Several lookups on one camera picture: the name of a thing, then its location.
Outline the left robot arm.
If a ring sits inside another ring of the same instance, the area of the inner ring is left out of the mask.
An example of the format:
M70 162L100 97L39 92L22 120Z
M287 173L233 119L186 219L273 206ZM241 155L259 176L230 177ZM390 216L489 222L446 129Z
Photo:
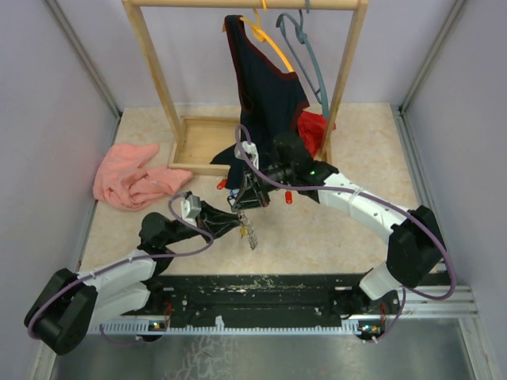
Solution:
M210 248L241 225L238 215L197 196L187 194L181 200L181 213L172 218L158 212L143 217L140 243L125 258L88 272L55 272L25 316L28 335L56 355L66 355L91 329L115 317L141 309L159 312L165 295L156 290L154 278L178 257L169 245L202 237Z

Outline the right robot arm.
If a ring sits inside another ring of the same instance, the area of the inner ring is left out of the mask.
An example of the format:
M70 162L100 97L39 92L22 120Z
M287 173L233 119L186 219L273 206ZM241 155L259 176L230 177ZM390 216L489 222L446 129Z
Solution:
M354 293L355 307L366 314L382 297L400 287L416 291L421 281L447 257L436 216L421 205L415 210L386 201L349 180L338 168L312 158L303 140L285 132L274 140L279 161L261 170L257 147L238 125L234 154L245 164L242 185L231 207L235 211L269 205L269 193L284 189L346 213L387 245L387 258L367 272Z

